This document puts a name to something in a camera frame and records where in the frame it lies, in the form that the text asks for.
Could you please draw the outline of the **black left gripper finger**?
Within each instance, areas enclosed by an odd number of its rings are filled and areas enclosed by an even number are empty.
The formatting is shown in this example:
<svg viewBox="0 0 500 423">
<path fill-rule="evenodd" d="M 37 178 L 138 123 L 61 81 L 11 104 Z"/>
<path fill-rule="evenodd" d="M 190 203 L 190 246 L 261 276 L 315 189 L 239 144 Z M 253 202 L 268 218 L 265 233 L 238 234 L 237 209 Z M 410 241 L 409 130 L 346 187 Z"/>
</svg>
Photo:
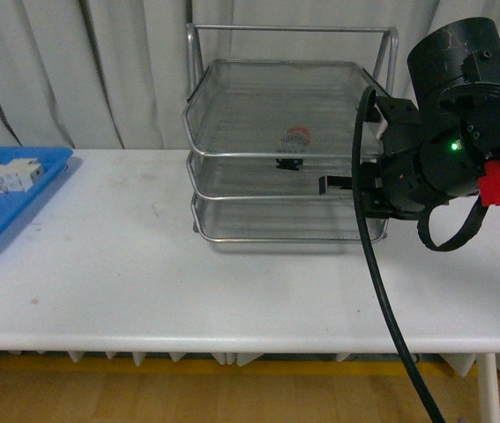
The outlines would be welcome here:
<svg viewBox="0 0 500 423">
<path fill-rule="evenodd" d="M 351 176 L 324 175 L 318 179 L 318 194 L 329 197 L 351 197 L 354 186 Z"/>
</svg>

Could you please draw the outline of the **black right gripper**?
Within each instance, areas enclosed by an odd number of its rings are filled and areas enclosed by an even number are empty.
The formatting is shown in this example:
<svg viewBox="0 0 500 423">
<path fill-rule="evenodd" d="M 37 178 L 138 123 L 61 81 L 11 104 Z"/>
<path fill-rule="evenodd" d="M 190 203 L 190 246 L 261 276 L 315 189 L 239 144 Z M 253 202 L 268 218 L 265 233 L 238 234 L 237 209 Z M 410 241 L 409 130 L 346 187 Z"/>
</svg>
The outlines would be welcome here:
<svg viewBox="0 0 500 423">
<path fill-rule="evenodd" d="M 369 218 L 417 220 L 426 210 L 478 191 L 484 157 L 457 131 L 433 141 L 383 134 L 374 167 L 361 164 L 362 205 Z"/>
</svg>

